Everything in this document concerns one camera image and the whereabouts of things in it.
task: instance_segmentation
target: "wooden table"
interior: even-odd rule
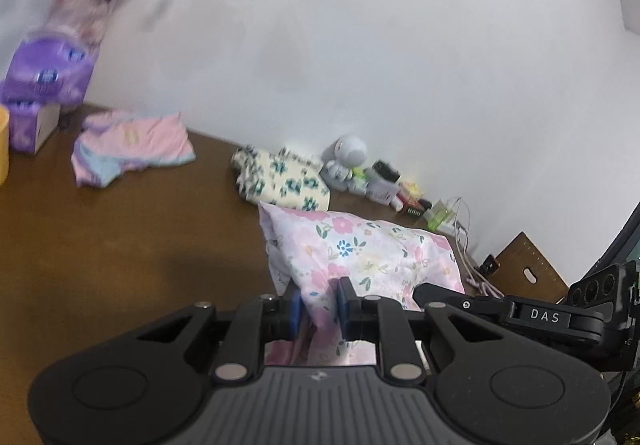
[[[78,189],[69,158],[91,110],[37,156],[12,154],[0,187],[0,444],[40,443],[26,395],[52,361],[197,300],[226,310],[273,290],[234,145],[193,134],[193,163]],[[331,208],[402,223],[350,194]]]

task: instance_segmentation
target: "tissue box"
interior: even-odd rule
[[[9,147],[36,154],[58,126],[60,104],[20,101],[3,105],[9,110]]]
[[[34,32],[14,53],[0,100],[79,105],[94,71],[95,57],[81,43],[52,32]]]

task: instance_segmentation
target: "vase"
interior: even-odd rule
[[[97,56],[116,0],[53,0],[45,29],[78,38]]]

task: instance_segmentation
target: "folded pink fabric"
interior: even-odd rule
[[[71,156],[76,184],[106,187],[127,170],[182,165],[195,155],[179,114],[124,111],[89,115]]]

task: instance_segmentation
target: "small box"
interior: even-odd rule
[[[385,180],[373,168],[365,169],[364,173],[369,180],[367,198],[381,205],[388,205],[400,190],[398,184]]]
[[[408,216],[412,216],[412,218],[421,218],[427,211],[427,208],[425,208],[425,206],[417,199],[412,199],[412,197],[407,193],[405,189],[402,188],[402,186],[400,186],[398,198],[402,202],[402,210],[400,210],[402,214],[407,214]],[[428,201],[423,200],[423,202],[427,205],[431,204]]]
[[[31,101],[6,102],[9,110],[9,147],[36,154],[58,126],[60,104]]]

